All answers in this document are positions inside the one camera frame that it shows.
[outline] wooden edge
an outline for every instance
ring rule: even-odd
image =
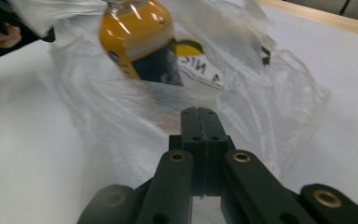
[[[358,20],[338,16],[310,7],[303,7],[280,0],[258,0],[261,6],[271,7],[310,21],[337,27],[358,34]]]

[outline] white label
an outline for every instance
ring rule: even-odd
[[[222,90],[224,76],[215,68],[205,55],[178,57],[178,68],[189,78]]]

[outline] white table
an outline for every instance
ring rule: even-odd
[[[264,9],[279,47],[332,92],[320,130],[283,184],[298,192],[323,183],[358,203],[358,35]],[[34,74],[51,65],[40,41],[0,59],[2,224],[75,223],[83,209],[80,138],[63,103]]]

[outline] yellow bottle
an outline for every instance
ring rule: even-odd
[[[129,78],[182,86],[174,54],[173,22],[155,0],[105,0],[100,41]]]

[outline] white surface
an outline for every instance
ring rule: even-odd
[[[358,35],[266,8],[272,37],[332,92],[324,123],[284,184],[338,188],[358,202]],[[35,70],[48,44],[0,59],[0,223],[75,223],[81,212],[81,146],[65,107]]]

